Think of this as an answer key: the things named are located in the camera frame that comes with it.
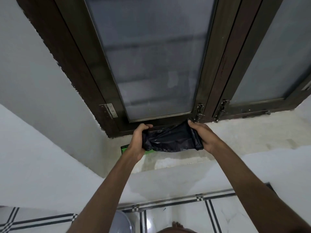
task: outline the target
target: glass pane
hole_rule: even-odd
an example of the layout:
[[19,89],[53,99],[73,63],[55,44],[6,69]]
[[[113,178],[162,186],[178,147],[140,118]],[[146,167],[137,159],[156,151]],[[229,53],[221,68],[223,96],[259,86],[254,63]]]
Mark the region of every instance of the glass pane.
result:
[[310,71],[311,0],[283,0],[230,104],[287,97]]
[[190,112],[214,0],[86,0],[130,120]]

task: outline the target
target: green object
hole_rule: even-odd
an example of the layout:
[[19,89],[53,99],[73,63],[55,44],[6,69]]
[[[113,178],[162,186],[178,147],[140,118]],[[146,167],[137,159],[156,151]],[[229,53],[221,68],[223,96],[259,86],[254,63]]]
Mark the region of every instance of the green object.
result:
[[[128,148],[128,146],[129,146],[129,144],[121,146],[121,154],[124,153],[124,151]],[[154,150],[146,151],[145,154],[149,154],[149,153],[152,153],[152,152],[154,152]]]

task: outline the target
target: foot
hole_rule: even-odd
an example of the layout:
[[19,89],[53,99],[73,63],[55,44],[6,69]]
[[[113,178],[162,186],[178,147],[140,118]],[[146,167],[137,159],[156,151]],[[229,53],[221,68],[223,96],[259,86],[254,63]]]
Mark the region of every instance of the foot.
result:
[[176,227],[176,228],[184,228],[183,225],[181,225],[179,222],[172,222],[172,227]]

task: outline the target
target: metal hinge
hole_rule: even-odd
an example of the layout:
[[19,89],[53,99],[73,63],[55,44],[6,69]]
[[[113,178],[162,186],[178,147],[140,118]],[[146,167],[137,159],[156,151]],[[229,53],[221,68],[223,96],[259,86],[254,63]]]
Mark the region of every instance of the metal hinge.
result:
[[228,113],[227,111],[225,111],[225,106],[226,106],[226,104],[227,104],[228,102],[230,102],[230,100],[225,100],[225,99],[223,99],[223,100],[221,101],[221,104],[220,104],[220,106],[218,107],[218,110],[217,110],[216,115],[215,115],[215,117],[214,117],[215,123],[218,123],[218,122],[219,122],[219,119],[220,119],[220,117],[221,117],[221,115],[222,115],[223,113],[226,113],[226,114]]
[[104,104],[104,106],[107,109],[111,118],[117,118],[118,117],[116,110],[114,109],[114,106],[112,105],[112,103]]
[[198,122],[200,120],[200,116],[205,116],[204,114],[202,114],[203,112],[203,104],[198,104],[196,106],[196,113],[195,113],[195,118],[193,119],[195,122]]

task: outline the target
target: garbage bag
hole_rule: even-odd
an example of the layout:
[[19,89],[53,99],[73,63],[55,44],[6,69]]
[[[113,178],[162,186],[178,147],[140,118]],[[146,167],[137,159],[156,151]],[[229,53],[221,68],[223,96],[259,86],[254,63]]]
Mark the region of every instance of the garbage bag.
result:
[[149,151],[179,152],[188,149],[202,150],[202,139],[197,131],[188,124],[188,119],[181,124],[163,128],[159,131],[145,130],[142,133],[142,147]]

